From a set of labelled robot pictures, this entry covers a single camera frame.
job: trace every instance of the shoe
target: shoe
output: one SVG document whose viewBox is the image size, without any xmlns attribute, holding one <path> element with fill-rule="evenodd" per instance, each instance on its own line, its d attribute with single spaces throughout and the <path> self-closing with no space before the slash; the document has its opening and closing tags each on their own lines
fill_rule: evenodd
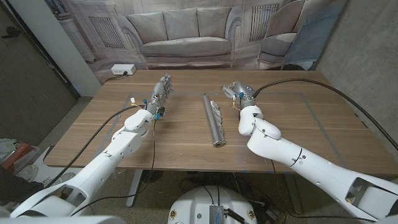
<svg viewBox="0 0 398 224">
<path fill-rule="evenodd" d="M 39 168 L 36 165 L 25 166 L 21 171 L 19 171 L 17 177 L 22 177 L 26 181 L 32 182 L 35 179 L 38 171 Z"/>
<path fill-rule="evenodd" d="M 56 181 L 54 182 L 54 184 L 52 184 L 51 186 L 54 186 L 54 185 L 57 185 L 57 184 L 61 184 L 61 183 L 65 182 L 65 181 L 67 181 L 67 180 L 72 179 L 74 176 L 76 176 L 76 175 L 75 175 L 74 173 L 72 173 L 72 172 L 63 174 L 63 175 L 60 176 L 60 178 L 58 178 L 58 180 L 56 180 Z M 53 180 L 53 179 L 45 179 L 45 180 L 43 181 L 44 187 L 46 187 L 52 180 Z"/>
</svg>

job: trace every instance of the robotic arm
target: robotic arm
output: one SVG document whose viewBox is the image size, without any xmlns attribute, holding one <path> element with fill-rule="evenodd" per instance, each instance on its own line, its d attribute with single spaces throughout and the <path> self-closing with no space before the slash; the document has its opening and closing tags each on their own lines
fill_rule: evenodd
<svg viewBox="0 0 398 224">
<path fill-rule="evenodd" d="M 148 134 L 148 126 L 163 116 L 166 99 L 173 91 L 170 75 L 166 74 L 155 85 L 146 109 L 130 116 L 124 126 L 112 136 L 107 148 L 85 166 L 74 178 L 37 192 L 18 206 L 10 215 L 45 215 L 67 217 L 92 202 L 116 166 L 136 152 Z M 66 199 L 55 195 L 67 194 Z M 80 210 L 74 216 L 83 214 Z"/>
<path fill-rule="evenodd" d="M 254 90 L 241 82 L 222 87 L 227 97 L 240 101 L 239 133 L 250 136 L 255 154 L 289 166 L 315 184 L 352 216 L 379 221 L 398 215 L 398 185 L 344 169 L 281 137 L 280 130 L 263 120 L 252 97 Z"/>
</svg>

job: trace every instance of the electrical outlet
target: electrical outlet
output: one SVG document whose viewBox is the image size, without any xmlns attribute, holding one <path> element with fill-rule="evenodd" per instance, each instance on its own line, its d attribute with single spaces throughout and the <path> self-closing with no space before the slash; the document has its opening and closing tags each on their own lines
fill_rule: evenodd
<svg viewBox="0 0 398 224">
<path fill-rule="evenodd" d="M 134 64 L 115 64 L 111 70 L 113 75 L 123 75 L 124 72 L 127 72 L 128 75 L 132 75 L 137 69 Z"/>
</svg>

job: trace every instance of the silver tube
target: silver tube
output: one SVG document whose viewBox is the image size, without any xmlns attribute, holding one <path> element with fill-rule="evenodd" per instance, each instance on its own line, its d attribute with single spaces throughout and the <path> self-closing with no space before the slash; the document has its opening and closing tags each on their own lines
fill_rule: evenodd
<svg viewBox="0 0 398 224">
<path fill-rule="evenodd" d="M 213 112 L 214 107 L 211 106 L 209 96 L 206 94 L 203 95 L 203 104 L 205 105 L 206 117 L 209 122 L 213 145 L 214 147 L 221 147 L 225 143 L 224 133 L 221 128 L 221 118 L 218 123 Z"/>
</svg>

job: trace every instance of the wooden table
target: wooden table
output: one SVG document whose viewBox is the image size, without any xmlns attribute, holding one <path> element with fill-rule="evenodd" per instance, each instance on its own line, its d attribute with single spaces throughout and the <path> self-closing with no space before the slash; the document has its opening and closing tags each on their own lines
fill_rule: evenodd
<svg viewBox="0 0 398 224">
<path fill-rule="evenodd" d="M 91 135 L 113 113 L 129 106 L 129 98 L 137 102 L 149 99 L 154 84 L 168 72 L 175 87 L 166 104 L 166 115 L 156 123 L 157 170 L 200 170 L 228 172 L 272 172 L 270 160 L 252 153 L 248 137 L 238 133 L 238 111 L 221 91 L 221 85 L 245 82 L 255 89 L 285 78 L 309 78 L 328 83 L 318 72 L 301 71 L 232 71 L 232 70 L 143 70 L 133 76 L 105 83 L 82 114 L 45 158 L 49 166 L 66 166 Z M 202 95 L 207 93 L 223 115 L 226 144 L 212 146 L 212 139 Z M 290 82 L 263 90 L 256 98 L 264 119 L 282 131 L 282 137 L 338 164 L 372 175 L 398 174 L 397 162 L 365 127 L 353 110 L 336 93 L 304 82 Z M 123 126 L 136 109 L 123 113 L 117 122 L 110 121 L 86 151 L 74 163 L 83 167 L 110 142 L 110 136 Z M 119 167 L 150 169 L 152 133 L 141 148 L 126 158 Z M 291 172 L 289 167 L 275 164 L 277 172 Z"/>
</svg>

